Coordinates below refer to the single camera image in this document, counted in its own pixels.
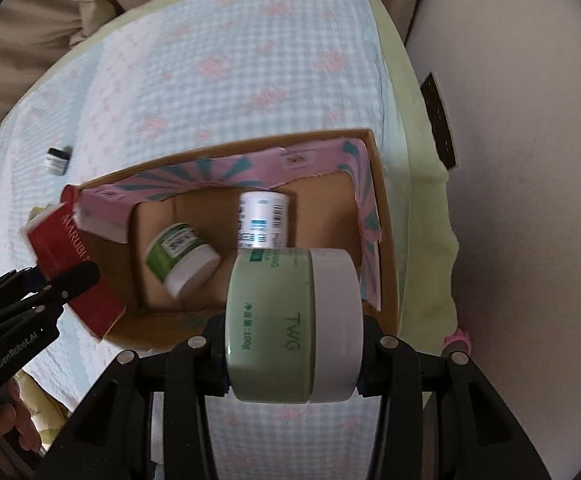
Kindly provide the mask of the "person's left hand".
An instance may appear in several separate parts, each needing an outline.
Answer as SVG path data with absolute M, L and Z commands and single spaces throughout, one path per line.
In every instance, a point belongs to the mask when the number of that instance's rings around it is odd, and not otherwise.
M 42 441 L 26 404 L 20 397 L 20 389 L 16 379 L 8 384 L 10 400 L 0 404 L 0 439 L 15 429 L 18 433 L 19 446 L 24 451 L 39 452 Z

